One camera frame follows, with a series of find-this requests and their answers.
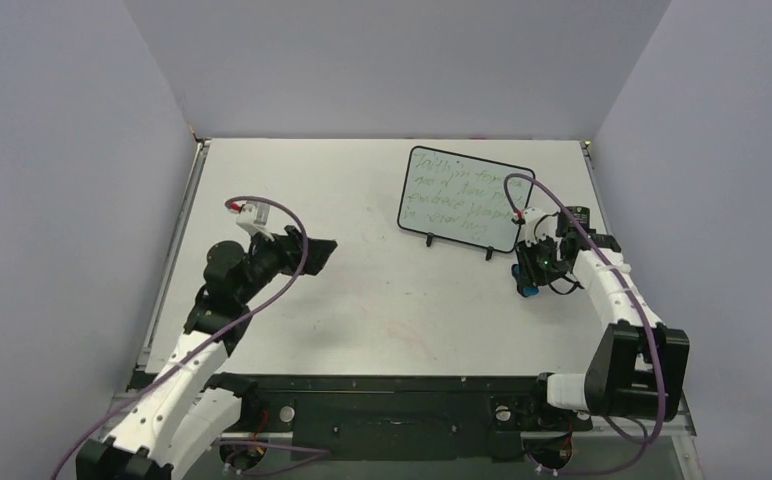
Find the black framed whiteboard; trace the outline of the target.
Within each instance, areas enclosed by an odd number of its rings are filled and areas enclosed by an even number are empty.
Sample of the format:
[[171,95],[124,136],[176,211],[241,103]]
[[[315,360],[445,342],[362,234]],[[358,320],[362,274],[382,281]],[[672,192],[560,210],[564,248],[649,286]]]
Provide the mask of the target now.
[[513,251],[534,171],[417,145],[410,149],[397,215],[399,228],[493,252]]

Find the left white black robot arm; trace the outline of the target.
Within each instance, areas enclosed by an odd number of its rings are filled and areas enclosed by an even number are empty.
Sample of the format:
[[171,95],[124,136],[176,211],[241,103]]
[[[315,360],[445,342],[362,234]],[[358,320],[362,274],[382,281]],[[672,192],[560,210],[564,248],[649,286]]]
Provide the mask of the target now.
[[79,479],[181,479],[228,427],[247,430],[260,402],[215,380],[255,314],[249,302],[276,276],[291,281],[321,272],[337,249],[288,225],[254,233],[249,247],[226,240],[206,255],[204,283],[165,366],[102,440],[75,457]]

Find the blue heart eraser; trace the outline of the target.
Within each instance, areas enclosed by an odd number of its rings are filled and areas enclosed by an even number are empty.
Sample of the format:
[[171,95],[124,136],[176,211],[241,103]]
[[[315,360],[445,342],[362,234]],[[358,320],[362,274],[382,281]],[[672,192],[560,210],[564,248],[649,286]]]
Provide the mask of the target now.
[[530,298],[539,293],[539,288],[519,264],[511,265],[511,276],[515,280],[516,291],[521,297]]

